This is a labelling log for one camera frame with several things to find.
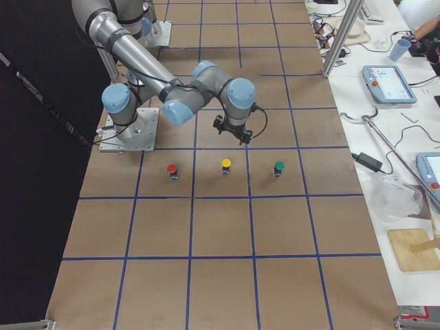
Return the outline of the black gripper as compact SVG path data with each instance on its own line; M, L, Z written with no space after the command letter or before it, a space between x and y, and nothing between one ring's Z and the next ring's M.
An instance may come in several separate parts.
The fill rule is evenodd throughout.
M239 140L240 145L249 144L252 139L252 131L247 130L245 124L239 126L232 125L227 118L223 118L221 115L216 116L212 126L217 130L219 135L224 131L233 134L233 136Z

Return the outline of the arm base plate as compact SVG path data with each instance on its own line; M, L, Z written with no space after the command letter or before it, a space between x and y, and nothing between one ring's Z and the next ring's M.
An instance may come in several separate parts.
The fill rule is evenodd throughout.
M171 29L172 22L171 21L159 21L159 24L162 28L162 36L156 40L155 43L151 43L146 45L145 47L168 47L171 38Z
M99 143L101 152L153 152L157 135L160 110L158 108L137 108L136 121L126 129L119 127L121 134L115 130L113 120L107 116L107 126L111 128L102 132Z

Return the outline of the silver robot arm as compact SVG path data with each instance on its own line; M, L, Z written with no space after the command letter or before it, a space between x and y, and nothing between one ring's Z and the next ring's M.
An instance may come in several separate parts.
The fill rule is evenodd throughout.
M216 98L224 114L216 117L214 128L250 143L252 132L246 122L257 108L252 82L231 77L209 60L196 66L188 84L172 75L141 44L143 21L156 19L152 1L72 1L71 6L79 28L160 99L169 122L181 126Z
M155 11L154 2L151 0L144 1L144 14L141 19L142 33L146 45L155 43L158 38L162 36L162 28Z

